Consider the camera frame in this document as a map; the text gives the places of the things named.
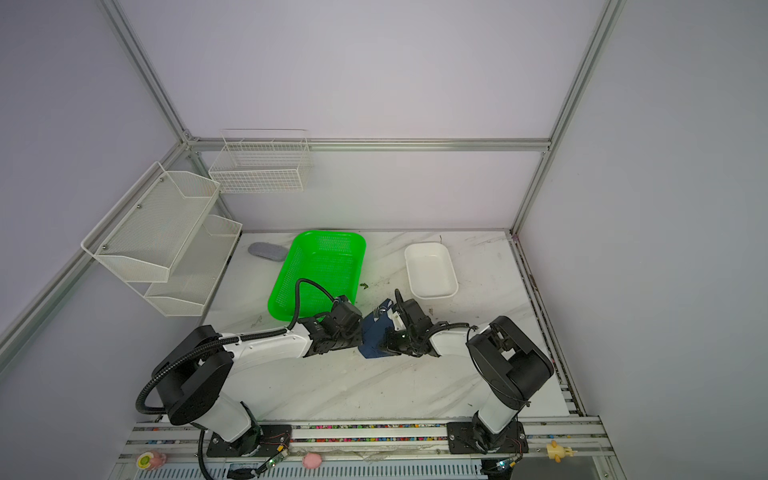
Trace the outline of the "dark blue paper napkin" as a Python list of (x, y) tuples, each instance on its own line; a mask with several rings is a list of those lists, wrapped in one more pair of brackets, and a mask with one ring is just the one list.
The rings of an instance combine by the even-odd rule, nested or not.
[(358, 351), (365, 359), (392, 356), (392, 353), (389, 353), (382, 344), (385, 342), (387, 330), (394, 327), (389, 316), (393, 305), (394, 302), (391, 299), (386, 299), (363, 319), (361, 323), (363, 343), (358, 347)]

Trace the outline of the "green plastic basket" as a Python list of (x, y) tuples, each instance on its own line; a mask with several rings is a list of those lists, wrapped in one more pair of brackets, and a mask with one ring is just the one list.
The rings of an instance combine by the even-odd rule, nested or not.
[(339, 296), (355, 303), (366, 248), (366, 240), (353, 232), (312, 230), (296, 236), (269, 296), (269, 314), (278, 321), (292, 320), (295, 285), (301, 278), (323, 287), (300, 286), (302, 318), (329, 311), (331, 300)]

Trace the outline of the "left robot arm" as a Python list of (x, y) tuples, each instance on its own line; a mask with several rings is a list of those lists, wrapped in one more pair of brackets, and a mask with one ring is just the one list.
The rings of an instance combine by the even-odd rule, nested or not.
[(358, 347), (362, 321), (341, 296), (328, 312), (295, 318), (281, 329), (226, 336), (209, 325), (198, 327), (155, 367), (136, 410), (210, 433), (208, 452), (216, 457), (271, 456), (290, 442), (291, 428), (261, 426), (244, 401), (224, 392), (230, 375), (247, 366)]

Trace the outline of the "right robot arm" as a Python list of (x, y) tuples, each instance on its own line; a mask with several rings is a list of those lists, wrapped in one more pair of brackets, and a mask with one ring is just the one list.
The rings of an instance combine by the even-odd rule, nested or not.
[(452, 454), (529, 452), (519, 413), (554, 375), (549, 357), (507, 316), (484, 326), (434, 322), (413, 299), (386, 300), (362, 322), (366, 358), (406, 355), (462, 357), (470, 361), (490, 394), (469, 421), (446, 426)]

